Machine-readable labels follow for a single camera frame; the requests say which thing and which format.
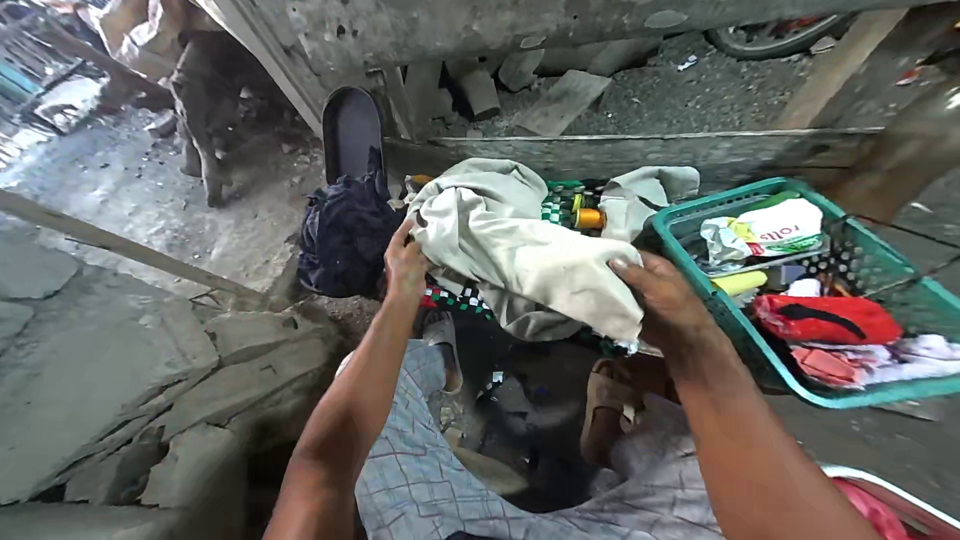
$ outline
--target hand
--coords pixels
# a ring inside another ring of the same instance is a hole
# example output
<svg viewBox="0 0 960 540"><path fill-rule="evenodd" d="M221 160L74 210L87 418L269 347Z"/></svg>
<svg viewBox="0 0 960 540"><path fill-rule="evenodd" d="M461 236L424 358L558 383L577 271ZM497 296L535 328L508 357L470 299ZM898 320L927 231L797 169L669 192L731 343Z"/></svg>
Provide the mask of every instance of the hand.
<svg viewBox="0 0 960 540"><path fill-rule="evenodd" d="M647 252L640 252L640 257L643 266L623 260L611 260L609 265L647 310L640 333L645 341L672 356L694 342L723 334L673 263Z"/></svg>
<svg viewBox="0 0 960 540"><path fill-rule="evenodd" d="M406 243L413 226L412 219L404 221L383 254L387 266L387 298L419 300L426 288L425 275L430 261L420 252L420 245L413 238Z"/></svg>

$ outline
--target navy blue cloth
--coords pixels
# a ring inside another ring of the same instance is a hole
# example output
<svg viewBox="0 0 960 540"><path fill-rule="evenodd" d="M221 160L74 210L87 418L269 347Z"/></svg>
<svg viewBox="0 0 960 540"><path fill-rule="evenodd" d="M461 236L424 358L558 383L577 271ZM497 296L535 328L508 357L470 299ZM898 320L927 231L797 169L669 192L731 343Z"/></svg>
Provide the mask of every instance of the navy blue cloth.
<svg viewBox="0 0 960 540"><path fill-rule="evenodd" d="M303 286L334 298L377 296L383 254L404 217L387 204L381 163L371 148L366 176L344 176L309 195L297 269Z"/></svg>

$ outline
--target red cloth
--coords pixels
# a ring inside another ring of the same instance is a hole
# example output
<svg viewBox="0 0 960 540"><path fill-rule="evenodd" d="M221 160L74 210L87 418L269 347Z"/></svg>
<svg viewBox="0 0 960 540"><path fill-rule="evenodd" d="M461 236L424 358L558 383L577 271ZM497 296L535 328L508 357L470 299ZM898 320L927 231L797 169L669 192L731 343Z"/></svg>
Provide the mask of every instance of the red cloth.
<svg viewBox="0 0 960 540"><path fill-rule="evenodd" d="M838 354L821 349L794 347L793 357L797 359L804 373L830 386L860 386L863 378L863 369L860 366Z"/></svg>
<svg viewBox="0 0 960 540"><path fill-rule="evenodd" d="M883 345L903 335L886 309L866 298L764 294L754 310L765 329L790 341Z"/></svg>
<svg viewBox="0 0 960 540"><path fill-rule="evenodd" d="M845 479L832 480L833 485L847 496L853 507L874 526L877 534L885 540L910 540L906 527L890 506Z"/></svg>

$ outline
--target teal basket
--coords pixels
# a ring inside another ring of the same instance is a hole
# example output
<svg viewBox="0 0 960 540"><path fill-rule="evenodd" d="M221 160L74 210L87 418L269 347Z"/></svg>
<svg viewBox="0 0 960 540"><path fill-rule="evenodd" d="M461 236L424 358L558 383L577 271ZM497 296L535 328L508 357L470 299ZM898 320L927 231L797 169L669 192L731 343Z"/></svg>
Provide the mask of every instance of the teal basket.
<svg viewBox="0 0 960 540"><path fill-rule="evenodd" d="M733 305L730 296L710 283L678 240L700 231L705 219L739 215L748 206L786 190L799 192L824 212L825 231L830 233L834 245L853 246L851 269L864 283L865 294L876 291L870 299L887 309L904 331L939 333L960 342L960 299L931 278L922 277L921 270L897 250L808 185L772 178L663 209L653 218L654 231L663 242L663 255L689 279L757 383L787 390L826 408L856 408L960 392L960 375L871 384L864 390L830 388L810 380L792 358L785 362L780 358L746 315ZM914 280L884 289L911 278Z"/></svg>

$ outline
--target yellow thread spool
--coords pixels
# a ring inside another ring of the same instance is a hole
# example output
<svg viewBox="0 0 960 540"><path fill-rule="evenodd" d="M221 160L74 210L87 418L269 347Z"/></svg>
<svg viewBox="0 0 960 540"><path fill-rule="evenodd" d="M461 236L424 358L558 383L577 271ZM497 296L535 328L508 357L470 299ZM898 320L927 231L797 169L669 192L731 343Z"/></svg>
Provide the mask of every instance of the yellow thread spool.
<svg viewBox="0 0 960 540"><path fill-rule="evenodd" d="M603 229L606 219L598 209L577 209L577 218L573 222L574 229Z"/></svg>

